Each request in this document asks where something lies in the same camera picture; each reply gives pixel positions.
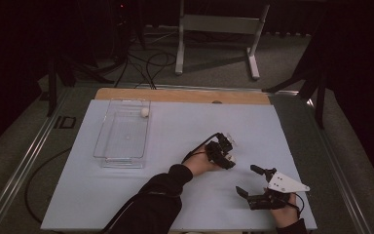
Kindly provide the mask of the clear plastic container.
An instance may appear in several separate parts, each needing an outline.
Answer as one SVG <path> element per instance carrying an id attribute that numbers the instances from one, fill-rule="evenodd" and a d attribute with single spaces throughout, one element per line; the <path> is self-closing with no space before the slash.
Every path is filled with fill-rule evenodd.
<path id="1" fill-rule="evenodd" d="M 110 99 L 98 135 L 93 156 L 103 168 L 141 169 L 145 162 L 149 116 L 140 110 L 150 109 L 147 99 Z"/>

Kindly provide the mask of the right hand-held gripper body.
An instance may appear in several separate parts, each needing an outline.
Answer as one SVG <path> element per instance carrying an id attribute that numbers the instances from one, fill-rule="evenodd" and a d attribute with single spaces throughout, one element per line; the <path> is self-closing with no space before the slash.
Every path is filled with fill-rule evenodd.
<path id="1" fill-rule="evenodd" d="M 291 193 L 307 192 L 308 185 L 303 184 L 276 169 L 264 169 L 268 184 L 262 195 L 249 195 L 246 201 L 252 210 L 276 210 L 284 208 L 288 204 Z"/>

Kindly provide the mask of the pale blue table sheet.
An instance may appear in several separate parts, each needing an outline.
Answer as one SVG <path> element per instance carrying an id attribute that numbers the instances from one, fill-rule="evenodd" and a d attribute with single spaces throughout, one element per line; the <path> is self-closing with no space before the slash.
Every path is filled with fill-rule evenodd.
<path id="1" fill-rule="evenodd" d="M 151 176 L 180 162 L 214 133 L 227 133 L 236 145 L 231 170 L 200 175 L 187 183 L 177 231 L 268 231 L 275 227 L 266 211 L 253 211 L 236 189 L 262 193 L 266 180 L 251 166 L 275 168 L 296 179 L 280 119 L 272 105 L 154 102 L 141 169 L 107 169 L 94 148 L 108 103 L 94 100 L 76 137 L 43 223 L 44 230 L 99 230 Z"/>

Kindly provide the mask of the person's right hand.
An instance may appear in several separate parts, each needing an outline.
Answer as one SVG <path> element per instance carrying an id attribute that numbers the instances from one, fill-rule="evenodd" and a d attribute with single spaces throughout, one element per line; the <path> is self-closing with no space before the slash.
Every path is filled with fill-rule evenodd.
<path id="1" fill-rule="evenodd" d="M 281 209 L 270 210 L 277 228 L 285 228 L 299 220 L 298 209 L 296 207 L 296 195 L 290 194 L 288 204 Z"/>

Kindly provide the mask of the person's left hand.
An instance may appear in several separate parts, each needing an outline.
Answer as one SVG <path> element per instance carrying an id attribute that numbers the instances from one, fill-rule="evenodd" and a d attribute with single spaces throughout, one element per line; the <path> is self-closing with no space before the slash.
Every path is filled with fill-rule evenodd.
<path id="1" fill-rule="evenodd" d="M 205 148 L 201 146 L 193 152 L 193 155 L 183 163 L 193 176 L 200 176 L 206 172 L 214 172 L 220 170 L 220 167 L 207 158 Z"/>

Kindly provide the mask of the black tripod stand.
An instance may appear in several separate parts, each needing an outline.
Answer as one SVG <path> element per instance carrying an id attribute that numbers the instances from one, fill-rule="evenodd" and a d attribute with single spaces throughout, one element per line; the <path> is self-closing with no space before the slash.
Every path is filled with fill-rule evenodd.
<path id="1" fill-rule="evenodd" d="M 284 88 L 304 81 L 302 88 L 298 91 L 297 96 L 301 99 L 308 100 L 314 93 L 317 93 L 317 102 L 315 105 L 315 120 L 318 126 L 323 129 L 323 108 L 326 76 L 324 72 L 324 55 L 320 51 L 319 43 L 323 41 L 322 36 L 326 34 L 326 22 L 323 19 L 312 39 L 306 48 L 303 56 L 300 58 L 293 74 L 287 80 L 276 84 L 271 88 L 264 88 L 264 93 L 274 94 Z"/>
<path id="2" fill-rule="evenodd" d="M 112 84 L 112 81 L 101 77 L 83 64 L 65 55 L 49 55 L 48 60 L 48 101 L 49 108 L 47 116 L 52 116 L 57 107 L 57 80 L 66 86 L 73 87 L 76 83 L 76 78 L 73 69 L 83 72 L 85 75 L 94 79 L 99 83 Z"/>

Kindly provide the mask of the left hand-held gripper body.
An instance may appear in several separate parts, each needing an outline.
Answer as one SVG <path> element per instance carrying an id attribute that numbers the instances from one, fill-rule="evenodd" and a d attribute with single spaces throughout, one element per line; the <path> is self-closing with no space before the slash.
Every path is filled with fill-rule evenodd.
<path id="1" fill-rule="evenodd" d="M 206 155 L 209 161 L 219 165 L 222 159 L 227 159 L 232 150 L 232 144 L 220 144 L 218 141 L 211 141 L 206 145 Z"/>

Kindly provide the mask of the white metal stand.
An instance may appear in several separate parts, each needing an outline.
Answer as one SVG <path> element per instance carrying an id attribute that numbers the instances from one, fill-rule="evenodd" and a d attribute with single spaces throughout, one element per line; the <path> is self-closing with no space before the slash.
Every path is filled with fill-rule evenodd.
<path id="1" fill-rule="evenodd" d="M 239 17 L 221 17 L 206 15 L 186 14 L 185 0 L 180 0 L 179 7 L 179 25 L 178 25 L 178 49 L 175 61 L 175 74 L 183 73 L 184 65 L 184 33 L 186 31 L 217 32 L 217 33 L 236 33 L 253 35 L 252 45 L 246 49 L 248 67 L 251 77 L 254 80 L 260 79 L 260 73 L 256 61 L 256 49 L 266 22 L 266 17 L 270 10 L 270 4 L 264 3 L 261 14 L 258 18 L 239 18 Z"/>

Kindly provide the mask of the metal floor rail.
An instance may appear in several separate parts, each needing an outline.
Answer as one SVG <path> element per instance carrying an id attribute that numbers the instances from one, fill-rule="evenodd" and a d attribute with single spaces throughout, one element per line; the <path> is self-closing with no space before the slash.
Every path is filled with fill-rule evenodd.
<path id="1" fill-rule="evenodd" d="M 58 94 L 57 107 L 50 116 L 47 116 L 44 101 L 34 101 L 0 136 L 0 222 L 17 196 L 70 92 L 70 88 L 64 88 Z"/>
<path id="2" fill-rule="evenodd" d="M 330 144 L 330 141 L 327 137 L 325 130 L 321 129 L 315 118 L 315 105 L 308 99 L 303 100 L 303 103 L 306 105 L 306 109 L 311 115 L 311 122 L 315 125 L 317 129 L 321 144 L 325 150 L 325 158 L 328 161 L 330 171 L 332 173 L 333 179 L 338 187 L 339 193 L 344 201 L 345 207 L 353 221 L 355 230 L 357 234 L 372 234 L 372 230 L 364 217 L 364 214 L 359 206 L 358 200 L 341 168 L 337 156 Z"/>

